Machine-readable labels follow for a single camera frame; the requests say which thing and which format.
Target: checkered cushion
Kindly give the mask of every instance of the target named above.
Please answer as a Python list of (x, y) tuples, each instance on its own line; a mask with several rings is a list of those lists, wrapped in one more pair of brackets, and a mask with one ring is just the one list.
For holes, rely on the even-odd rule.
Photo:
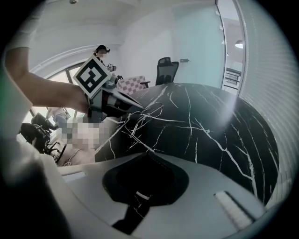
[(127, 95), (131, 95), (139, 90), (146, 88), (144, 84), (140, 84), (141, 82), (145, 82), (144, 76), (130, 77), (119, 80), (117, 83), (117, 90)]

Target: white wall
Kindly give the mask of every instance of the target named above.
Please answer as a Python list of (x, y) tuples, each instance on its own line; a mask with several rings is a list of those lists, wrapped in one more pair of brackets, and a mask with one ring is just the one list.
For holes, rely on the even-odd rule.
[(165, 8), (155, 11), (123, 30), (120, 48), (124, 77), (143, 75), (153, 86), (157, 78), (158, 60), (173, 59), (172, 13)]
[(38, 32), (29, 54), (29, 68), (41, 77), (88, 59), (100, 44), (111, 48), (106, 64), (118, 66), (122, 73), (118, 48), (121, 45), (118, 28), (109, 25), (76, 25), (52, 31)]
[(125, 77), (144, 75), (153, 86), (160, 58), (174, 56), (172, 6), (212, 0), (142, 0), (119, 20), (120, 48)]

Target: woman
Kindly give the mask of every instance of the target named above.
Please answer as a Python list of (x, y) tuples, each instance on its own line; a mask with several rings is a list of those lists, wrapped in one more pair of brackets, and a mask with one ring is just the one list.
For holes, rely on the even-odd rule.
[[(104, 45), (98, 46), (98, 48), (93, 52), (93, 54), (100, 60), (100, 62), (105, 66), (104, 62), (102, 61), (102, 58), (105, 58), (107, 53), (110, 52), (110, 49), (107, 49)], [(116, 71), (117, 67), (109, 64), (106, 66), (108, 71), (113, 72)]]

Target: person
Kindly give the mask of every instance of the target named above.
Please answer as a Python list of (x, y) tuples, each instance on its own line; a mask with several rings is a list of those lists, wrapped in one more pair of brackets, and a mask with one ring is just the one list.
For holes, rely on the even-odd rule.
[[(104, 66), (106, 66), (106, 65), (104, 64), (102, 58), (105, 58), (106, 55), (107, 55), (107, 53), (109, 53), (109, 52), (110, 52), (110, 49), (107, 49), (107, 47), (104, 46), (104, 45), (100, 45), (100, 46), (98, 46), (97, 49), (93, 52), (93, 55), (96, 56), (96, 57), (99, 59), (99, 61), (100, 61)], [(106, 67), (107, 67), (107, 69), (108, 69), (110, 72), (116, 71), (116, 69), (117, 69), (116, 66), (113, 66), (113, 65), (111, 65), (111, 64), (109, 64), (109, 66), (106, 66)]]
[(43, 8), (44, 4), (28, 17), (7, 45), (4, 55), (7, 73), (32, 106), (65, 107), (87, 113), (88, 101), (78, 85), (46, 80), (29, 72), (29, 49)]
[(68, 116), (63, 108), (47, 107), (47, 110), (48, 112), (46, 114), (46, 120), (52, 116), (55, 124), (59, 128), (65, 127)]

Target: window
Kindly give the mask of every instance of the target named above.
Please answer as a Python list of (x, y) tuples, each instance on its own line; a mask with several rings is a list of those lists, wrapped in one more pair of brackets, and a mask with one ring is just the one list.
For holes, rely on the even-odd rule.
[(70, 114), (70, 120), (74, 119), (75, 110), (71, 108), (66, 108), (67, 112)]
[(63, 82), (63, 83), (69, 83), (69, 80), (66, 76), (65, 71), (54, 75), (53, 77), (49, 78), (49, 80)]
[[(46, 117), (47, 112), (48, 112), (48, 110), (47, 110), (46, 107), (36, 107), (36, 106), (35, 106), (35, 107), (32, 107), (32, 109), (33, 109), (34, 114), (40, 113), (40, 114), (41, 114), (42, 116), (44, 116), (44, 117)], [(54, 120), (53, 120), (52, 117), (49, 118), (49, 121), (50, 121), (53, 125), (55, 125), (55, 122), (54, 122)]]
[(20, 142), (20, 143), (25, 143), (25, 142), (27, 142), (27, 140), (26, 140), (26, 139), (24, 138), (24, 136), (21, 135), (21, 134), (17, 134), (16, 139), (17, 139), (17, 141)]
[(77, 71), (79, 69), (80, 69), (80, 66), (70, 70), (71, 79), (73, 80), (73, 83), (76, 84), (76, 85), (78, 85), (78, 83), (74, 80), (74, 75), (77, 73)]
[(31, 123), (31, 120), (32, 120), (32, 114), (30, 112), (28, 112), (28, 114), (26, 115), (23, 123)]

